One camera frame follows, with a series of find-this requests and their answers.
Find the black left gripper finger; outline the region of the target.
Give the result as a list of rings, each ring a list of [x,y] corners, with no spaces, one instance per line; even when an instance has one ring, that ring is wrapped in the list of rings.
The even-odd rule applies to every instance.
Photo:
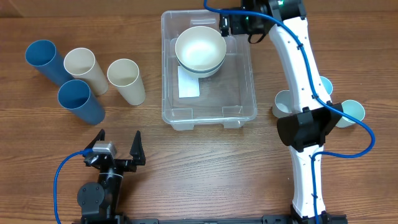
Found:
[[[144,154],[141,132],[137,131],[129,153],[132,156],[132,161],[136,166],[144,166],[146,164],[146,157]]]
[[[99,133],[96,135],[96,137],[89,143],[89,145],[85,147],[85,149],[92,149],[97,141],[104,141],[104,139],[105,139],[105,130],[101,129]]]

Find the cream bowl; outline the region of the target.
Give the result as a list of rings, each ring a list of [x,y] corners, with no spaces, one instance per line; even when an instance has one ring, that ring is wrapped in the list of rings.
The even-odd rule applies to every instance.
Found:
[[[189,68],[213,68],[226,56],[226,41],[211,27],[191,27],[177,38],[175,54]]]
[[[215,74],[222,66],[222,64],[220,63],[219,65],[217,65],[216,67],[209,69],[209,70],[205,70],[205,71],[197,71],[197,70],[193,70],[191,68],[188,68],[187,66],[185,66],[182,62],[179,62],[180,66],[193,78],[206,78],[206,77],[210,77],[213,74]]]

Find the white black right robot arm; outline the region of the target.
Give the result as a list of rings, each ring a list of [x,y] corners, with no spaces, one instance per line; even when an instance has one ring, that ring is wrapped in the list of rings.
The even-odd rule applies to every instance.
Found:
[[[290,92],[292,113],[277,120],[281,141],[288,146],[294,174],[290,223],[347,223],[346,215],[330,215],[322,197],[321,159],[326,136],[343,112],[327,93],[308,38],[303,1],[242,1],[219,9],[223,36],[269,36],[280,57]]]

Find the light blue small cup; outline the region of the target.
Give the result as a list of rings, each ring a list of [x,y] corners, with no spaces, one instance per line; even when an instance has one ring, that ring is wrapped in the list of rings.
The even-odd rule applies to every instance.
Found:
[[[326,92],[331,95],[333,93],[333,84],[332,82],[327,78],[320,76],[320,79],[323,83],[323,86],[325,87]]]

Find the dark blue bowl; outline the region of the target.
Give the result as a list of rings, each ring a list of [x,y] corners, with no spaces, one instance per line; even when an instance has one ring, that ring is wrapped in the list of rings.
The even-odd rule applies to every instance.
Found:
[[[197,69],[189,68],[188,66],[184,65],[177,57],[176,57],[176,59],[177,59],[178,63],[180,64],[180,66],[182,66],[182,67],[185,68],[186,70],[188,70],[188,71],[190,71],[190,72],[193,72],[193,73],[210,73],[210,72],[212,72],[212,71],[214,71],[214,70],[219,69],[219,68],[222,66],[223,62],[225,61],[225,57],[224,57],[224,58],[222,59],[222,61],[221,61],[218,65],[216,65],[215,67],[213,67],[213,68],[207,68],[207,69],[205,69],[205,70],[197,70]]]

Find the teal small cup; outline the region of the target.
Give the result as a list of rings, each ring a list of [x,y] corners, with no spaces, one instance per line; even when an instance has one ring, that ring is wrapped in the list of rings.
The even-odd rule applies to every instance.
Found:
[[[365,109],[361,103],[355,100],[346,100],[342,102],[343,112],[352,116],[353,118],[362,121],[366,115]],[[348,126],[354,125],[355,122],[342,116],[337,122],[336,127],[347,128]]]

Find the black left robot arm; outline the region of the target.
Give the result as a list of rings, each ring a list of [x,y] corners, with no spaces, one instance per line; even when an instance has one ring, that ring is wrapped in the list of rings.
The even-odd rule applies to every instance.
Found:
[[[125,172],[135,172],[146,164],[141,132],[137,131],[131,146],[131,159],[117,159],[116,146],[105,140],[105,130],[86,146],[84,163],[99,170],[98,180],[81,186],[77,202],[81,207],[81,223],[130,223],[123,213],[117,212],[119,193]]]

